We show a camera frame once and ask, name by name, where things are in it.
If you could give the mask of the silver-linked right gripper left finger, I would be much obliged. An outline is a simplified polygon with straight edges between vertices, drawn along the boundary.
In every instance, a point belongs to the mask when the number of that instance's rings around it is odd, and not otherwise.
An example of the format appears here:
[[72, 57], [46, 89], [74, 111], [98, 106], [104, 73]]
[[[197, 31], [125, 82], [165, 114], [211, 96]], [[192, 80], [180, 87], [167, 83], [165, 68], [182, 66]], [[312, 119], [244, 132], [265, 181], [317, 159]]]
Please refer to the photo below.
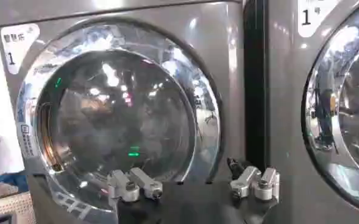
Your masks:
[[113, 170], [107, 177], [108, 203], [115, 207], [123, 203], [136, 203], [142, 198], [159, 200], [163, 195], [163, 183], [150, 177], [139, 167], [131, 168], [127, 173]]

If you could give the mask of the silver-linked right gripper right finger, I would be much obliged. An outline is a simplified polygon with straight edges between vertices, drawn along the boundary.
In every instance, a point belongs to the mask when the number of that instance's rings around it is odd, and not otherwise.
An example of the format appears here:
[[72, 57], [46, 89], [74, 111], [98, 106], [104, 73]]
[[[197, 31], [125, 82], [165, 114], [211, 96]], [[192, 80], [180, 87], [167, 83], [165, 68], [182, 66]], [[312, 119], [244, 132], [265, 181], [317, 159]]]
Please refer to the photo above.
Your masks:
[[229, 186], [235, 198], [241, 200], [253, 195], [260, 201], [279, 202], [280, 174], [275, 168], [267, 167], [262, 172], [248, 161], [235, 158], [226, 161], [232, 174]]

